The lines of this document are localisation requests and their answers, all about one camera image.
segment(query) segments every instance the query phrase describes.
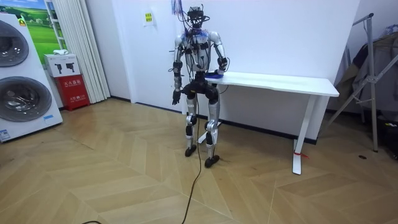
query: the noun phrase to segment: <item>robot leg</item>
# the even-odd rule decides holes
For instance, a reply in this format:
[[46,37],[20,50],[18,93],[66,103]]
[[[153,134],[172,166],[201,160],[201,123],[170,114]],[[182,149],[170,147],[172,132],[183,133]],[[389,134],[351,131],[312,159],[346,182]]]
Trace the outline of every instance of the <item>robot leg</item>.
[[205,167],[210,168],[213,164],[218,162],[219,156],[214,155],[215,147],[218,137],[218,118],[220,117],[220,94],[214,86],[208,86],[206,90],[206,97],[209,99],[209,121],[205,124],[206,133],[206,148],[208,158],[205,162]]
[[197,123],[197,97],[196,94],[190,93],[187,95],[188,105],[188,116],[187,116],[187,127],[185,132],[187,134],[187,150],[185,156],[190,157],[193,152],[197,149],[197,145],[193,144],[193,136],[195,132],[195,124]]

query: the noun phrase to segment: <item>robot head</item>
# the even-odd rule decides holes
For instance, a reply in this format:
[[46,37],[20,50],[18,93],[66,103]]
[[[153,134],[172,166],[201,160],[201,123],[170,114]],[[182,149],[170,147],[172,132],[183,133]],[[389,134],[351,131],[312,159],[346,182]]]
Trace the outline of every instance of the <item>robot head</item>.
[[203,13],[203,5],[202,8],[198,6],[190,7],[187,15],[187,21],[192,24],[192,28],[194,29],[201,29],[201,25],[203,24],[203,22],[210,20],[210,17],[205,16],[205,14]]

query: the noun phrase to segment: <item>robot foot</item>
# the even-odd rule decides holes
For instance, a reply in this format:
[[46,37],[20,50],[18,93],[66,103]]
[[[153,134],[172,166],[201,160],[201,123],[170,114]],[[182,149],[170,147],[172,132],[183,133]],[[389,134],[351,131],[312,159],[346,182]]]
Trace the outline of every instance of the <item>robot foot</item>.
[[220,157],[217,156],[217,155],[214,155],[213,158],[211,158],[211,159],[208,158],[208,159],[206,160],[206,162],[205,162],[205,167],[206,167],[206,168],[212,167],[212,165],[215,164],[216,162],[218,162],[219,159],[220,159]]
[[191,148],[185,150],[185,157],[190,157],[193,152],[197,149],[197,145],[192,145]]

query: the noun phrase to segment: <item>landscape poster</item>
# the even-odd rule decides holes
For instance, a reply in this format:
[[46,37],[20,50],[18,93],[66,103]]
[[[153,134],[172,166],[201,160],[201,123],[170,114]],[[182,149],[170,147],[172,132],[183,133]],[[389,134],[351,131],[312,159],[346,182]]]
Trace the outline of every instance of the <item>landscape poster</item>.
[[44,54],[52,54],[53,50],[60,48],[44,0],[0,0],[0,10],[24,17],[42,64]]

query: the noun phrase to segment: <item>washing machine door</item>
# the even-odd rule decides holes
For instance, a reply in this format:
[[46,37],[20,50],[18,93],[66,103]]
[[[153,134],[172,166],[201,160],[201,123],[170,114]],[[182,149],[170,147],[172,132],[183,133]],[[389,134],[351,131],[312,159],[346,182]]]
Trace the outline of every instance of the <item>washing machine door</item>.
[[24,122],[43,116],[51,106],[50,91],[41,82],[27,77],[0,80],[0,118]]
[[18,65],[28,54],[25,37],[10,24],[0,21],[0,67]]

